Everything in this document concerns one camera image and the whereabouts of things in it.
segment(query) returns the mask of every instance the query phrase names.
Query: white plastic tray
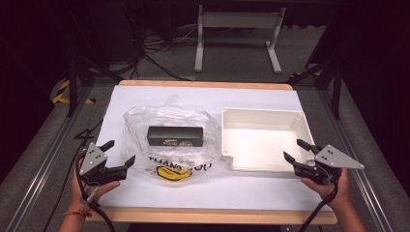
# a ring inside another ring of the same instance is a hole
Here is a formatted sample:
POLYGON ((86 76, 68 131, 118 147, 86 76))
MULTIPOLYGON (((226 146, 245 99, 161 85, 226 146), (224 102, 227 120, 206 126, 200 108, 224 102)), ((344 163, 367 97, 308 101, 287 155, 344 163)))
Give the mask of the white plastic tray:
POLYGON ((221 115, 221 153, 233 170, 293 173, 283 151, 297 162, 313 159, 296 144, 298 138, 313 144, 302 111, 223 108, 221 115))

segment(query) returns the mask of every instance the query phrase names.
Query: black rectangular box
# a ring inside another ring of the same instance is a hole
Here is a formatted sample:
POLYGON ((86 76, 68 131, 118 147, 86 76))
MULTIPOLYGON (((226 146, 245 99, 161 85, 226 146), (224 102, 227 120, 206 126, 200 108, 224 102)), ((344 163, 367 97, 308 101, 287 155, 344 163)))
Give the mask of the black rectangular box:
POLYGON ((158 127, 148 128, 150 146, 202 147, 203 129, 200 127, 158 127))

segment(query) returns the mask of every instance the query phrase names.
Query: clear plastic bag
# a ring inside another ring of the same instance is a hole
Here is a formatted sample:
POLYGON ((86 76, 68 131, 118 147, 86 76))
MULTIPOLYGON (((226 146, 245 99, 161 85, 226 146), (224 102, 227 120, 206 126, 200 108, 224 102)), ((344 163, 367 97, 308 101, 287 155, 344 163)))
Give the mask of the clear plastic bag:
POLYGON ((179 181, 208 171, 220 159, 220 126, 205 111, 192 111, 176 104, 137 106, 124 114, 122 154, 135 155, 134 167, 169 181, 179 181), (150 146, 150 126, 201 127, 202 147, 150 146))

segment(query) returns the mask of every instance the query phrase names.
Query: white table surface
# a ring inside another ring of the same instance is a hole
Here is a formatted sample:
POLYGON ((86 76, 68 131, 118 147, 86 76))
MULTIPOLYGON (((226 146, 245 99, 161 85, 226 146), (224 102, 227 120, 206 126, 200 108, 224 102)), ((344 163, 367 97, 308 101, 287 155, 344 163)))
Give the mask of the white table surface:
MULTIPOLYGON (((106 166, 123 165, 127 160, 121 156, 123 114, 139 105, 163 105, 170 97, 178 97, 185 108, 207 111, 219 124, 222 107, 303 111, 296 91, 116 86, 97 141, 101 146, 115 140, 115 146, 106 151, 106 166)), ((126 208, 311 212, 320 201, 316 192, 293 175, 231 171, 224 160, 219 160, 206 173, 178 183, 130 168, 127 180, 100 203, 103 207, 126 208)), ((331 209, 325 206, 323 211, 331 209)))

